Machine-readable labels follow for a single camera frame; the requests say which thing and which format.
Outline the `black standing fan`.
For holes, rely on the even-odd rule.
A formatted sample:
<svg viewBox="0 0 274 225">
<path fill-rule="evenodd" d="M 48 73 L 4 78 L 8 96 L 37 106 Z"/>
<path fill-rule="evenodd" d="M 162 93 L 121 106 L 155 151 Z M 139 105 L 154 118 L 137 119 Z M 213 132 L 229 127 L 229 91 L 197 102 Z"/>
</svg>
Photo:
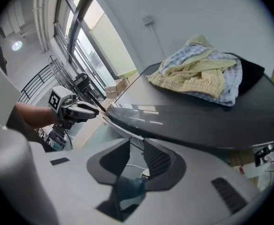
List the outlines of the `black standing fan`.
<svg viewBox="0 0 274 225">
<path fill-rule="evenodd" d="M 72 77 L 56 56 L 51 55 L 48 61 L 50 69 L 59 85 L 75 93 L 78 100 L 96 104 L 103 113 L 106 112 L 106 109 L 95 97 L 97 93 L 94 93 L 91 88 L 95 85 L 87 73 L 81 72 L 75 77 Z"/>
</svg>

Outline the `plain cardboard box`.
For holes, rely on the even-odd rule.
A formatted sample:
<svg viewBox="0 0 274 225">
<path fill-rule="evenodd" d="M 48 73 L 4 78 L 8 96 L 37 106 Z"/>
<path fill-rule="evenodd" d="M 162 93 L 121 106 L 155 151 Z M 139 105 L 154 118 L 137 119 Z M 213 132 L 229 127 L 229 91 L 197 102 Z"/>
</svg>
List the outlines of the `plain cardboard box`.
<svg viewBox="0 0 274 225">
<path fill-rule="evenodd" d="M 117 84 L 111 83 L 105 87 L 105 94 L 108 99 L 115 99 L 118 97 Z"/>
</svg>

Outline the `dark framed glass window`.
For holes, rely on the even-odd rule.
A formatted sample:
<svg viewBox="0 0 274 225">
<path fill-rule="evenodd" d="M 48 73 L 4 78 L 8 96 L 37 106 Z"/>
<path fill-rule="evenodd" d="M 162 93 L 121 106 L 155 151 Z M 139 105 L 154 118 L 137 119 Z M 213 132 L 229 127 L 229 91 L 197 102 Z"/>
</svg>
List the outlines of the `dark framed glass window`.
<svg viewBox="0 0 274 225">
<path fill-rule="evenodd" d="M 135 64 L 107 14 L 96 0 L 57 0 L 54 38 L 73 72 L 87 73 L 97 99 L 115 80 L 137 76 Z"/>
</svg>

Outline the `person's jeans leg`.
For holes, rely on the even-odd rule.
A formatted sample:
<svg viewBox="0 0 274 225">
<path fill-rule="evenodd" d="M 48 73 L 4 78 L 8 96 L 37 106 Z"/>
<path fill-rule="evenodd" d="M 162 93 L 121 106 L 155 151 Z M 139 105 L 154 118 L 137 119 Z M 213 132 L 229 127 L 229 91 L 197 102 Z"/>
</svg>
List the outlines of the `person's jeans leg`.
<svg viewBox="0 0 274 225">
<path fill-rule="evenodd" d="M 120 177 L 117 181 L 116 195 L 119 202 L 124 200 L 133 199 L 145 193 L 145 184 L 148 181 L 147 178 L 129 179 L 126 177 Z"/>
</svg>

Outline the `person's left forearm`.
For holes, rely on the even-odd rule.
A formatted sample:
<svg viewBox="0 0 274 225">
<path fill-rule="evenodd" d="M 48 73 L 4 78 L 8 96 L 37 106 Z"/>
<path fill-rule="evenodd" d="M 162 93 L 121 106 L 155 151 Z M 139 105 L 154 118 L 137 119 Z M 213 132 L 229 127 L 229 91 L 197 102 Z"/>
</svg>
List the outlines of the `person's left forearm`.
<svg viewBox="0 0 274 225">
<path fill-rule="evenodd" d="M 43 128 L 52 124 L 58 124 L 60 119 L 51 107 L 38 107 L 22 102 L 15 105 L 23 120 L 32 128 Z"/>
</svg>

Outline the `black metal railing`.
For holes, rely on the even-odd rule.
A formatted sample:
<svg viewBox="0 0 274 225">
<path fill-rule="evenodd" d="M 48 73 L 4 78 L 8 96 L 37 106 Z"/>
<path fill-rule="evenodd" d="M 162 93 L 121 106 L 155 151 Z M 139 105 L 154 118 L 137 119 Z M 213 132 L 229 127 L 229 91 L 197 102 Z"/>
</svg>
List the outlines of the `black metal railing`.
<svg viewBox="0 0 274 225">
<path fill-rule="evenodd" d="M 21 90 L 19 102 L 31 102 L 40 91 L 54 79 L 53 72 L 49 65 L 41 69 Z"/>
</svg>

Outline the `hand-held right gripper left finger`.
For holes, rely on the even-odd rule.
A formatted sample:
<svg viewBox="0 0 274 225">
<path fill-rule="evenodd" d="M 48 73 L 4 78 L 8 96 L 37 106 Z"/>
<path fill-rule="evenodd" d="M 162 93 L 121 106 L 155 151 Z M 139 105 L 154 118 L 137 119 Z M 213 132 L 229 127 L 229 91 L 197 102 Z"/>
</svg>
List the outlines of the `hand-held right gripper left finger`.
<svg viewBox="0 0 274 225">
<path fill-rule="evenodd" d="M 119 176 L 129 160 L 127 139 L 80 149 L 46 153 L 30 143 L 32 159 L 43 191 L 51 225 L 120 225 L 123 216 L 116 198 Z"/>
</svg>

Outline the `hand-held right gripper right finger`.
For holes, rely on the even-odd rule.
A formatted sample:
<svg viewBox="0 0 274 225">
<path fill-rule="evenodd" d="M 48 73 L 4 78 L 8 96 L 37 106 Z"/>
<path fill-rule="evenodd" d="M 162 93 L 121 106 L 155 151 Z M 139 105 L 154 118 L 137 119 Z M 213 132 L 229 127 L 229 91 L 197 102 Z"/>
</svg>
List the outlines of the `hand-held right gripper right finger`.
<svg viewBox="0 0 274 225">
<path fill-rule="evenodd" d="M 244 175 L 217 157 L 192 148 L 156 139 L 145 139 L 151 146 L 180 156 L 182 165 L 149 181 L 166 185 L 176 173 L 181 179 L 169 190 L 147 191 L 127 225 L 242 225 L 256 210 L 260 191 Z"/>
</svg>

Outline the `checked cloth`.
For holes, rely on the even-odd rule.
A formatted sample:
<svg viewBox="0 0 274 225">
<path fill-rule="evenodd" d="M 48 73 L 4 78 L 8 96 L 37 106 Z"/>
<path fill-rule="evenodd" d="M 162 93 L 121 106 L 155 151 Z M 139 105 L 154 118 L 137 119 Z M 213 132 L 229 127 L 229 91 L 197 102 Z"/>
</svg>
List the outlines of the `checked cloth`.
<svg viewBox="0 0 274 225">
<path fill-rule="evenodd" d="M 217 104 L 221 104 L 224 106 L 233 106 L 235 104 L 236 98 L 238 97 L 238 88 L 243 77 L 241 62 L 237 57 L 235 56 L 233 57 L 237 59 L 237 64 L 224 72 L 225 89 L 218 98 L 212 98 L 211 96 L 207 94 L 195 93 L 195 92 L 184 93 L 184 94 L 195 96 L 195 97 L 198 97 L 210 102 L 214 102 Z"/>
</svg>

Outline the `black table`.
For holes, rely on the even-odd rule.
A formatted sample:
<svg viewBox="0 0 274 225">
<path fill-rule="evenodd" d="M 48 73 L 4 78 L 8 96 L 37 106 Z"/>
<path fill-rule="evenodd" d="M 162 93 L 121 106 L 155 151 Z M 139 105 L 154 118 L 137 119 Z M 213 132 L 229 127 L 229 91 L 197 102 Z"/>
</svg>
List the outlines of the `black table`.
<svg viewBox="0 0 274 225">
<path fill-rule="evenodd" d="M 113 103 L 153 105 L 165 124 L 149 131 L 121 128 L 196 149 L 242 150 L 274 143 L 274 83 L 267 75 L 227 107 L 152 85 L 146 77 L 158 68 L 153 64 L 143 70 Z"/>
</svg>

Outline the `pile of crumpled cloths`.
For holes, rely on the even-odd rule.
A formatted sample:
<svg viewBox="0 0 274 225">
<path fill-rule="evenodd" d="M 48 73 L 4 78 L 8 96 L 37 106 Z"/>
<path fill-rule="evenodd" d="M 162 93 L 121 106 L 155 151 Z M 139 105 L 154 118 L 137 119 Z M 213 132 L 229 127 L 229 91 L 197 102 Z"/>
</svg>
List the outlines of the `pile of crumpled cloths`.
<svg viewBox="0 0 274 225">
<path fill-rule="evenodd" d="M 164 89 L 218 98 L 225 89 L 224 72 L 236 64 L 236 58 L 219 52 L 203 35 L 197 35 L 162 61 L 158 70 L 146 78 Z"/>
</svg>

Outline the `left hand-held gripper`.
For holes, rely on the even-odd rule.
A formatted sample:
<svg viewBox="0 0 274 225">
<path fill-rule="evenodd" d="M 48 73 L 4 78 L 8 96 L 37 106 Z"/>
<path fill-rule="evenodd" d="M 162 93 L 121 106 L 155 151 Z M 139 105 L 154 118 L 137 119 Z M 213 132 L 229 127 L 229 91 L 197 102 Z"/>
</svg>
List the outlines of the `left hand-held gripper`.
<svg viewBox="0 0 274 225">
<path fill-rule="evenodd" d="M 86 122 L 99 115 L 95 106 L 79 102 L 77 95 L 63 86 L 51 88 L 48 104 L 57 114 L 57 123 L 64 128 L 72 128 L 75 123 Z"/>
</svg>

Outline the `grey wall socket box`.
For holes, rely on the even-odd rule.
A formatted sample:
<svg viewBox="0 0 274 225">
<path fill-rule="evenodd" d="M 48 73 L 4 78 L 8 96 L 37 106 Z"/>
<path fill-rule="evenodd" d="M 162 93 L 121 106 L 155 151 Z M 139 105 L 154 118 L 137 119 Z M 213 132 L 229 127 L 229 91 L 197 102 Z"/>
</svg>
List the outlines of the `grey wall socket box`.
<svg viewBox="0 0 274 225">
<path fill-rule="evenodd" d="M 154 20 L 151 15 L 146 15 L 145 17 L 142 18 L 142 22 L 144 26 L 150 26 L 154 23 Z"/>
</svg>

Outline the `black cloth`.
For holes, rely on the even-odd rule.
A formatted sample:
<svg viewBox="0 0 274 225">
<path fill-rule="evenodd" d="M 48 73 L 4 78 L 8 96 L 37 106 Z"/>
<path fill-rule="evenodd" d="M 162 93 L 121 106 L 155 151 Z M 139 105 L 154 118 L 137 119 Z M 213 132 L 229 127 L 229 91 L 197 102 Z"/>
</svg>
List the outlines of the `black cloth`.
<svg viewBox="0 0 274 225">
<path fill-rule="evenodd" d="M 238 88 L 238 94 L 242 95 L 250 90 L 264 75 L 265 68 L 250 62 L 235 53 L 227 52 L 226 54 L 237 57 L 242 65 L 243 77 Z"/>
</svg>

